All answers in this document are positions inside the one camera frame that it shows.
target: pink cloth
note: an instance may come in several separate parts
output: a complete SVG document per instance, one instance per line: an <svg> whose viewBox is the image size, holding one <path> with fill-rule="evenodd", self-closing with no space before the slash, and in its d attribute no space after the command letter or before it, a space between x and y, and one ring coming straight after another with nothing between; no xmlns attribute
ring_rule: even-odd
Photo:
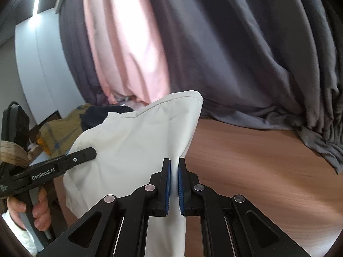
<svg viewBox="0 0 343 257"><path fill-rule="evenodd" d="M152 103L170 92L167 60L149 0L83 0L99 82L110 103Z"/></svg>

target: white wall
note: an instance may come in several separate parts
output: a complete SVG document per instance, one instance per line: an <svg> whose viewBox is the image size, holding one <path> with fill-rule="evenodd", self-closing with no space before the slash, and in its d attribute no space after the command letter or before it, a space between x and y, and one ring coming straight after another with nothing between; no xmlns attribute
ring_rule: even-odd
<svg viewBox="0 0 343 257"><path fill-rule="evenodd" d="M15 59L14 37L12 37L0 46L0 132L2 113L14 100L30 117L30 128L34 127L36 121L32 116L20 83Z"/></svg>
<svg viewBox="0 0 343 257"><path fill-rule="evenodd" d="M0 47L11 37L14 37L15 18L10 14L2 24L0 30Z"/></svg>
<svg viewBox="0 0 343 257"><path fill-rule="evenodd" d="M65 118L85 103L66 62L54 8L15 27L15 54L23 91L37 123L56 111Z"/></svg>

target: wooden table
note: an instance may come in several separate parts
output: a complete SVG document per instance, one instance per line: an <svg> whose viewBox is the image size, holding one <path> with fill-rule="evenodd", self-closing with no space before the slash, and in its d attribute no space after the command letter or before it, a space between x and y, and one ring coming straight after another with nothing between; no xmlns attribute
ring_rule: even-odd
<svg viewBox="0 0 343 257"><path fill-rule="evenodd" d="M200 119L186 165L218 194L247 197L311 257L323 257L343 229L343 174L294 132ZM200 220L188 218L185 257L198 256Z"/></svg>

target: dark gray fabric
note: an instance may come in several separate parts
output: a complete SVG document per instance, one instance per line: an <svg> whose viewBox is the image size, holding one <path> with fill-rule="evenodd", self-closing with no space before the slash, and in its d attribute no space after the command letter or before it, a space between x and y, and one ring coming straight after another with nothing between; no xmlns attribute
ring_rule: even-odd
<svg viewBox="0 0 343 257"><path fill-rule="evenodd" d="M65 0L60 35L69 69L81 95L92 105L108 105L97 78L83 14L83 0Z"/></svg>
<svg viewBox="0 0 343 257"><path fill-rule="evenodd" d="M199 91L222 122L297 130L342 172L337 36L321 0L150 1L173 92Z"/></svg>

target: finger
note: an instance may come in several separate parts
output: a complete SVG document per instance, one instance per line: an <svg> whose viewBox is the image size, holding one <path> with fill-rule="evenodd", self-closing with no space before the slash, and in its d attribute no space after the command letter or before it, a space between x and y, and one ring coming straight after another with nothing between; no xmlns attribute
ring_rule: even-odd
<svg viewBox="0 0 343 257"><path fill-rule="evenodd" d="M42 214L39 218L36 218L34 224L35 227L40 231L47 230L51 224L50 210L47 209L44 214Z"/></svg>
<svg viewBox="0 0 343 257"><path fill-rule="evenodd" d="M37 205L35 205L32 209L32 215L34 218L40 217L42 214L46 212L46 210L49 208L48 206L48 199L45 197L45 200L39 202Z"/></svg>
<svg viewBox="0 0 343 257"><path fill-rule="evenodd" d="M11 216L12 220L14 221L14 223L17 224L20 228L26 229L23 221L21 220L21 218L19 216L19 213L16 211L13 211L11 209L8 209L8 211L9 211L10 216Z"/></svg>
<svg viewBox="0 0 343 257"><path fill-rule="evenodd" d="M41 186L38 192L38 202L42 202L46 199L46 190Z"/></svg>
<svg viewBox="0 0 343 257"><path fill-rule="evenodd" d="M26 211L26 204L14 197L7 198L7 207L16 212Z"/></svg>

